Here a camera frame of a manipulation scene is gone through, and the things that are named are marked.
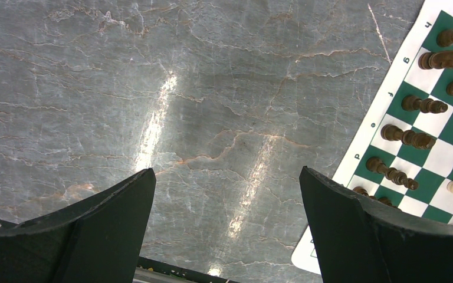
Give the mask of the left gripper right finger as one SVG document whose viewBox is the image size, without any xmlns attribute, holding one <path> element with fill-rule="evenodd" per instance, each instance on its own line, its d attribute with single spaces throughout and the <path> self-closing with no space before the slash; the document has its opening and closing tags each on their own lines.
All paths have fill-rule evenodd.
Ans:
<svg viewBox="0 0 453 283">
<path fill-rule="evenodd" d="M 402 212 L 309 167 L 299 182 L 324 282 L 453 282 L 453 225 Z"/>
</svg>

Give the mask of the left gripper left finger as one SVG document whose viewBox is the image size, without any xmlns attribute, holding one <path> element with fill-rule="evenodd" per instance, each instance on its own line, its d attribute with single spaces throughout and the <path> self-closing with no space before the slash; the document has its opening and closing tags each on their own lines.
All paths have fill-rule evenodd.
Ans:
<svg viewBox="0 0 453 283">
<path fill-rule="evenodd" d="M 156 187 L 153 169 L 55 212 L 0 227 L 0 282 L 131 282 Z"/>
</svg>

